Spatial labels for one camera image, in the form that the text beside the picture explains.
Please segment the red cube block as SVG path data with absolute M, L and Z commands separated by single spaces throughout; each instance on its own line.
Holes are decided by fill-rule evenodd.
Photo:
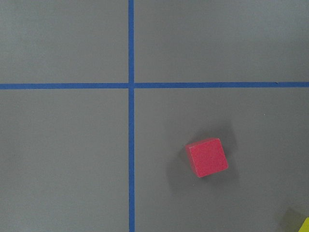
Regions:
M 208 138 L 185 146 L 193 173 L 205 177 L 224 171 L 228 162 L 219 138 Z

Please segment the yellow cube block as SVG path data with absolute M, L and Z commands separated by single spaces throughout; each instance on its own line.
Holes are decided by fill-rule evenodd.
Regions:
M 309 232 L 309 217 L 304 220 L 298 232 Z

